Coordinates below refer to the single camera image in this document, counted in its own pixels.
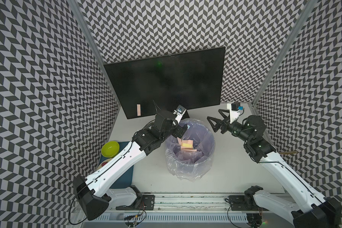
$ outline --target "black cable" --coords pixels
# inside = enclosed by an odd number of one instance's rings
[[[242,228],[242,227],[234,225],[234,223],[230,220],[229,215],[228,215],[229,209],[230,209],[230,206],[229,206],[228,211],[227,211],[227,218],[228,218],[228,220],[232,223],[233,226],[235,226],[237,228]]]
[[[242,120],[242,125],[244,125],[244,122],[247,120],[247,118],[244,118],[243,120]]]
[[[142,128],[142,130],[145,129],[146,126],[147,126],[148,124],[150,124],[152,121],[155,121],[155,119],[154,119],[154,120],[151,120],[150,122],[148,122],[148,123]]]
[[[245,131],[245,130],[253,129],[253,128],[255,128],[255,127],[249,127],[249,128],[246,128],[246,129],[240,130],[240,131],[238,131],[237,133],[239,133],[239,132],[241,132],[241,131]]]
[[[83,221],[85,221],[86,219],[87,219],[87,217],[86,218],[84,218],[84,220],[82,220],[81,222],[78,222],[78,223],[72,223],[71,222],[71,208],[72,208],[72,205],[73,205],[73,203],[74,203],[74,201],[75,201],[75,199],[76,199],[76,197],[78,196],[78,194],[83,190],[83,189],[85,189],[89,184],[91,184],[93,181],[91,181],[90,183],[88,183],[85,187],[83,187],[81,190],[79,190],[79,192],[75,195],[75,197],[72,199],[72,201],[71,201],[71,204],[70,204],[70,211],[68,212],[68,222],[71,224],[71,225],[78,225],[78,224],[80,224],[80,223],[82,223]]]
[[[314,196],[321,204],[323,204],[322,203],[322,201],[320,201],[316,196]],[[336,215],[338,215],[339,217],[341,217],[342,218],[342,215],[339,215],[339,214],[337,214],[336,212],[334,212],[334,211],[332,211],[327,205],[325,205],[325,204],[323,204],[328,210],[330,210],[331,212],[333,212],[334,214],[336,214]]]
[[[147,212],[145,211],[145,210],[143,210],[143,209],[141,209],[144,213],[145,213],[145,216],[144,216],[144,218],[142,219],[142,221],[140,221],[137,225],[135,225],[135,226],[133,226],[133,227],[136,227],[136,226],[138,226],[139,224],[141,224],[141,222],[143,222],[145,219],[146,219],[146,217],[147,217]]]
[[[142,221],[140,221],[136,226],[138,226],[139,224],[141,224],[141,222],[143,222],[143,220],[145,220],[146,217],[147,217],[147,212],[146,212],[145,210],[143,210],[143,209],[142,209],[142,211],[145,213],[145,216],[144,216],[144,218],[142,219]]]

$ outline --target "wire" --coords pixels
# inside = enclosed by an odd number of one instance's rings
[[[142,216],[142,215],[143,215],[143,212],[141,213],[141,215],[139,215],[139,212],[141,212],[141,207],[142,207],[142,205],[143,205],[143,209],[145,208],[145,207],[144,207],[144,203],[143,203],[143,201],[141,201],[141,203],[142,203],[142,204],[140,204],[140,205],[139,205],[139,211],[138,211],[138,213],[137,213],[137,216],[136,216],[136,219],[135,219],[135,221],[137,221],[137,220],[138,220],[138,218],[139,218],[140,216]]]
[[[258,207],[259,208],[259,214],[260,214],[260,216],[261,216],[261,220],[263,219],[263,217],[262,217],[262,212],[263,212],[263,209],[261,208],[261,207]]]
[[[82,191],[82,190],[84,190],[89,184],[91,184],[93,181],[91,181],[90,183],[88,183],[85,187],[83,187],[81,190],[79,190],[78,191],[78,193],[75,195],[75,197],[72,199],[72,201],[71,201],[71,204],[70,204],[70,211],[68,212],[68,222],[71,224],[71,225],[78,225],[78,224],[80,224],[80,223],[82,223],[83,221],[85,221],[86,219],[87,219],[87,217],[86,218],[84,218],[81,222],[78,222],[78,223],[72,223],[71,222],[71,208],[72,208],[72,205],[73,205],[73,203],[74,203],[74,201],[75,201],[75,199],[76,199],[76,197],[78,196],[78,194],[80,194],[80,192]]]
[[[144,216],[144,218],[137,224],[137,225],[134,225],[134,223],[133,223],[133,227],[136,227],[136,226],[138,226],[139,224],[141,224],[141,222],[143,222],[145,219],[146,219],[146,217],[147,217],[147,212],[145,211],[145,210],[143,210],[143,209],[141,209],[144,213],[145,213],[145,216]]]
[[[150,124],[152,121],[155,121],[155,119],[154,119],[154,120],[151,120],[150,122],[148,122],[148,123],[142,128],[142,130],[145,129],[146,126],[147,126],[148,124]]]
[[[232,223],[233,226],[235,226],[237,228],[242,228],[242,227],[234,225],[234,223],[230,220],[229,215],[228,215],[229,209],[230,209],[230,206],[229,206],[228,211],[227,211],[227,218],[228,218],[228,220]]]
[[[245,131],[245,130],[249,130],[249,129],[253,129],[254,127],[249,127],[249,128],[246,128],[246,129],[243,129],[243,130],[240,130],[238,131],[237,133],[241,132],[241,131]]]
[[[244,122],[247,120],[247,118],[244,118],[243,120],[242,120],[242,125],[244,125]]]
[[[322,201],[320,201],[316,196],[314,196],[321,204],[323,204],[322,203]],[[336,212],[334,212],[334,211],[332,211],[327,205],[325,205],[325,204],[323,204],[328,210],[330,210],[331,212],[333,212],[334,214],[336,214],[336,215],[338,215],[339,217],[341,217],[342,218],[342,214],[341,215],[339,215],[339,214],[337,214]]]

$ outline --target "metal vent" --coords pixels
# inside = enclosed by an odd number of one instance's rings
[[[93,221],[119,221],[119,216],[109,216],[111,213],[103,213]],[[136,215],[137,213],[125,213],[124,216]],[[229,215],[232,222],[247,223],[246,213],[232,213]],[[229,222],[226,213],[148,213],[143,222]]]

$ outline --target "plastic bag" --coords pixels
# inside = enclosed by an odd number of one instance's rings
[[[166,139],[166,165],[172,175],[179,179],[196,181],[204,176],[211,168],[212,155],[215,149],[215,140],[212,132],[202,121],[196,119],[184,119],[179,125],[189,125],[182,140],[193,140],[196,151],[184,151],[181,149],[177,138],[170,136]]]

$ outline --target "pink paper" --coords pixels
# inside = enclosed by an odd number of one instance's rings
[[[137,104],[137,116],[141,115],[141,105]]]

